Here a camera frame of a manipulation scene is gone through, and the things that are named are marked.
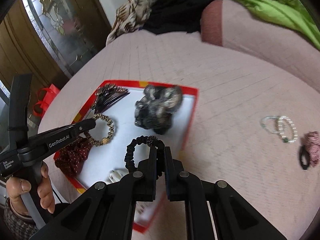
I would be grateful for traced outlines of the person's left hand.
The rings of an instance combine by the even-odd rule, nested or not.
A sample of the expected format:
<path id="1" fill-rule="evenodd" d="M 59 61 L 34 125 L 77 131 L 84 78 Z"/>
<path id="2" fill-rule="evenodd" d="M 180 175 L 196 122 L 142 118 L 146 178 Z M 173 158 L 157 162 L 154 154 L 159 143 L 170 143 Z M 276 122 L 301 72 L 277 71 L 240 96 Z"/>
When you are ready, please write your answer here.
<path id="1" fill-rule="evenodd" d="M 48 166 L 44 162 L 42 163 L 41 174 L 42 180 L 37 188 L 37 193 L 40 197 L 40 205 L 43 209 L 53 214 L 55 211 L 55 200 L 48 175 Z M 29 212 L 23 204 L 21 196 L 29 193 L 31 190 L 31 183 L 21 178 L 10 177 L 6 182 L 6 189 L 10 199 L 11 209 L 24 217 L 29 216 Z"/>

